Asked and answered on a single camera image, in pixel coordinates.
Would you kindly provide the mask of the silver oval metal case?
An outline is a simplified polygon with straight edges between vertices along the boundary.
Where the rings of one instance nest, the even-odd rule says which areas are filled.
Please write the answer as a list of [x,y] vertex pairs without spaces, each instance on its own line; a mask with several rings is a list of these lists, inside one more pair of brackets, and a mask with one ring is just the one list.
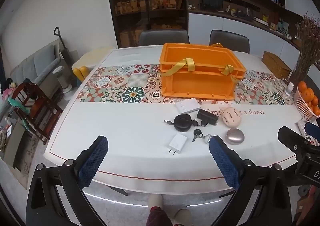
[[231,128],[226,133],[226,140],[232,145],[239,145],[244,142],[245,136],[238,128]]

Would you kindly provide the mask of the pink deer round gadget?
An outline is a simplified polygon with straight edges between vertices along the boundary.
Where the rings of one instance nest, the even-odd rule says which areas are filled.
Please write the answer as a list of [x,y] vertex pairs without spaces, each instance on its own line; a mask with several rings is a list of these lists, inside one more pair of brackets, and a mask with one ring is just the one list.
[[228,128],[236,128],[240,125],[241,123],[241,114],[240,111],[233,108],[233,107],[228,107],[226,108],[222,115],[221,115],[223,123],[228,127]]

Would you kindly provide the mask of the black key with figure keychain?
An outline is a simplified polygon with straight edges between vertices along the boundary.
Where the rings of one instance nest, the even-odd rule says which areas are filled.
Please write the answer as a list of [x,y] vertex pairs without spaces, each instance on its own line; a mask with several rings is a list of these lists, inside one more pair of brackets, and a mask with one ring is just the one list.
[[193,139],[192,139],[192,142],[194,143],[194,142],[196,141],[196,139],[198,139],[198,138],[202,139],[206,144],[209,144],[210,139],[212,138],[212,135],[211,135],[211,134],[206,134],[206,135],[204,135],[204,134],[202,133],[202,131],[197,128],[197,129],[195,129],[195,130],[193,131]]

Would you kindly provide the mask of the black clip-on device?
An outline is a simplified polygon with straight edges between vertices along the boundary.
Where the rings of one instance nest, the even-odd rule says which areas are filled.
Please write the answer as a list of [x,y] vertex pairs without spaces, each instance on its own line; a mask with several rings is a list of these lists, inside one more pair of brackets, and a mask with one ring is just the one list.
[[201,126],[207,126],[208,124],[215,126],[219,120],[219,117],[203,109],[199,109],[197,118],[201,121]]

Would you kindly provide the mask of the white USB wall charger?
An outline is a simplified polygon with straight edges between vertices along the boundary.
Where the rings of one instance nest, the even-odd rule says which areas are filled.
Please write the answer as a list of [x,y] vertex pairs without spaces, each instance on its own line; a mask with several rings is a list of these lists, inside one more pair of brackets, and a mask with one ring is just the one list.
[[169,148],[168,153],[172,153],[172,155],[176,153],[181,153],[186,142],[187,142],[187,137],[177,133],[168,145],[168,148]]

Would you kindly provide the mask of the black retractable cable reel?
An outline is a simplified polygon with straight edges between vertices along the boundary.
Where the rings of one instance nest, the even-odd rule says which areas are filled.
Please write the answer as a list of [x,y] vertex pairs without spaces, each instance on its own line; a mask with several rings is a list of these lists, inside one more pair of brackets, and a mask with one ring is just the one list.
[[179,114],[174,121],[165,120],[164,122],[173,126],[178,132],[187,132],[192,126],[199,126],[198,121],[192,119],[189,114]]

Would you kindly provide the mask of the white USB hub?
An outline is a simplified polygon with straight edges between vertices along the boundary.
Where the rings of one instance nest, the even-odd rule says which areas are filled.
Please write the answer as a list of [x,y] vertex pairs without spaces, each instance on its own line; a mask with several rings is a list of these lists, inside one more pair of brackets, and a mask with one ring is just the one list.
[[195,98],[179,101],[175,106],[180,114],[188,114],[198,111],[201,108],[199,102]]

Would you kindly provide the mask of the pink basket of oranges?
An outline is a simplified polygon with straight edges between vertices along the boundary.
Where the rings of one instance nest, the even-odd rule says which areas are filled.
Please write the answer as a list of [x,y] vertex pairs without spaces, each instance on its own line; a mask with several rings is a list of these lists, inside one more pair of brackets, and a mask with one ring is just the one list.
[[313,89],[307,86],[306,82],[300,81],[298,83],[294,102],[304,119],[314,122],[319,118],[319,98],[316,97]]

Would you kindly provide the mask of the woven wicker tissue box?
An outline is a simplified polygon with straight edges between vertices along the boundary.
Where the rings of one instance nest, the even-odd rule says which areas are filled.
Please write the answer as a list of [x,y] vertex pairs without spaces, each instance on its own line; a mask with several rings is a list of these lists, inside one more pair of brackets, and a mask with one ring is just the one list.
[[278,79],[288,79],[291,69],[276,54],[264,51],[261,60]]

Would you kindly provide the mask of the red wooden child chair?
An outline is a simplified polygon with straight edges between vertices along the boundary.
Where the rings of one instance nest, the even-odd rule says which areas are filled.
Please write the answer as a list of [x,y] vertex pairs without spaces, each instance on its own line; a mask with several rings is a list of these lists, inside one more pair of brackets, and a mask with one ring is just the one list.
[[46,144],[63,112],[62,108],[32,82],[18,85],[8,102],[27,131]]

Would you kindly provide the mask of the orange plastic storage crate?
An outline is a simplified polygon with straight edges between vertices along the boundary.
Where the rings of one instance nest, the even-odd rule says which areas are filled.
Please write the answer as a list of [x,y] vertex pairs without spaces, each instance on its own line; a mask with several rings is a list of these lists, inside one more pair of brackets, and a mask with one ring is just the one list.
[[166,97],[234,100],[235,87],[246,74],[242,62],[222,46],[166,43],[159,63]]

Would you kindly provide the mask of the grey dining chair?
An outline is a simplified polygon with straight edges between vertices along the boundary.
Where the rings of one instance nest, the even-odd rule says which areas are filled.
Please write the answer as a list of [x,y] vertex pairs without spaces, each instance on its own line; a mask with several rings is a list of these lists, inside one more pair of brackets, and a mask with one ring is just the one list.
[[165,43],[190,43],[184,29],[152,29],[141,32],[139,46],[163,45]]
[[224,30],[212,30],[209,44],[221,43],[225,48],[249,54],[249,39],[246,36]]

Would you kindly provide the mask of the grey sofa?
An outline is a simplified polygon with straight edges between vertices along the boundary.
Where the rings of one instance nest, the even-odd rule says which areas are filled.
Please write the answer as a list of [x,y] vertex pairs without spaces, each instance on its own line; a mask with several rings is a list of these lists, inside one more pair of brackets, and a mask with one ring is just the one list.
[[60,61],[59,42],[54,41],[24,59],[11,71],[9,78],[17,85],[29,79],[40,86]]

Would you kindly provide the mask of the left grey dining chair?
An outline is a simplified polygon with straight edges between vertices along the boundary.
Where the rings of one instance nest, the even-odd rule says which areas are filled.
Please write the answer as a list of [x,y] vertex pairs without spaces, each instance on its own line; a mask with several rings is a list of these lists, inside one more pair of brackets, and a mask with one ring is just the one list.
[[141,32],[139,46],[163,45],[165,43],[190,43],[184,29],[152,29]]

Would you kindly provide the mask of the dark wooden shelf cabinet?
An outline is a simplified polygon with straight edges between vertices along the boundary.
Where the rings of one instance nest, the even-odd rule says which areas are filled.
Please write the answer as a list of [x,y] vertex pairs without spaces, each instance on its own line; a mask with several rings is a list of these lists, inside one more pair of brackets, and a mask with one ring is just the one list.
[[117,45],[139,44],[141,32],[184,29],[191,43],[208,44],[212,30],[262,38],[271,45],[295,46],[303,16],[319,17],[319,0],[223,0],[221,9],[203,8],[203,0],[110,0]]

